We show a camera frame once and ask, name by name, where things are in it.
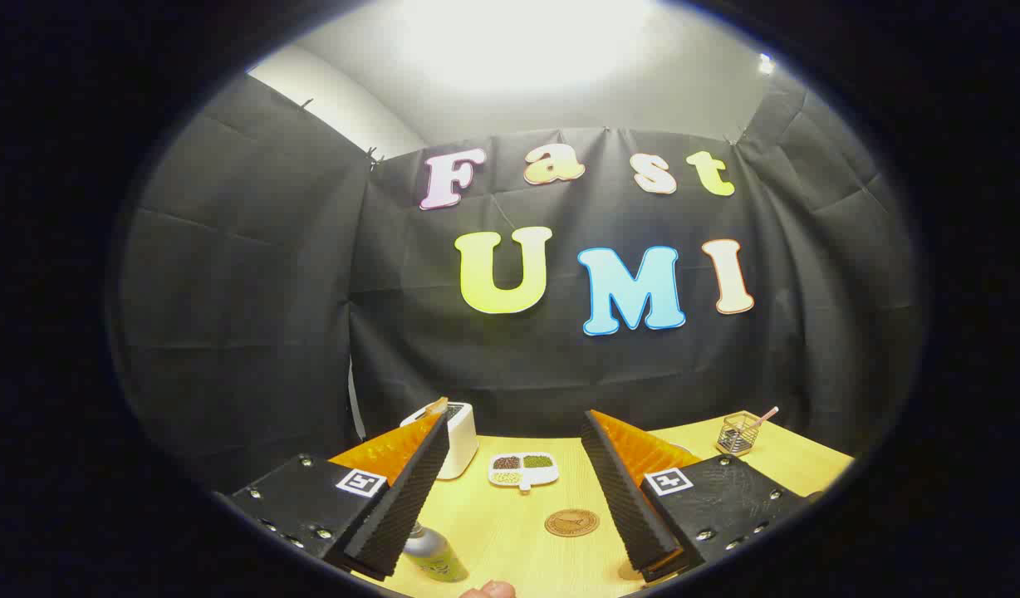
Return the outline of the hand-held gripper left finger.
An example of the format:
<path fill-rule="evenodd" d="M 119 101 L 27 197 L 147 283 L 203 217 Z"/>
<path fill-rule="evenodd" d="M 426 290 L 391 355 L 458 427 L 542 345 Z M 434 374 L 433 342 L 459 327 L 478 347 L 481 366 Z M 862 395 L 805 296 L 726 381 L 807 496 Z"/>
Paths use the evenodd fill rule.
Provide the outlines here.
<path fill-rule="evenodd" d="M 447 420 L 428 412 L 338 457 L 298 454 L 230 493 L 226 506 L 294 552 L 381 581 L 443 466 Z"/>

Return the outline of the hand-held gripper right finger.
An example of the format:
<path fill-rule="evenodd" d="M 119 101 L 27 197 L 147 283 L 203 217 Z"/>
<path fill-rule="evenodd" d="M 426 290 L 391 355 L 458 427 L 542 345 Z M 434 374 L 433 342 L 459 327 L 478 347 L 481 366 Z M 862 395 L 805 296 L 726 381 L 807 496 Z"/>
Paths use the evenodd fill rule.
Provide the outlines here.
<path fill-rule="evenodd" d="M 629 563 L 647 582 L 711 566 L 810 506 L 734 455 L 702 459 L 593 409 L 580 440 Z"/>

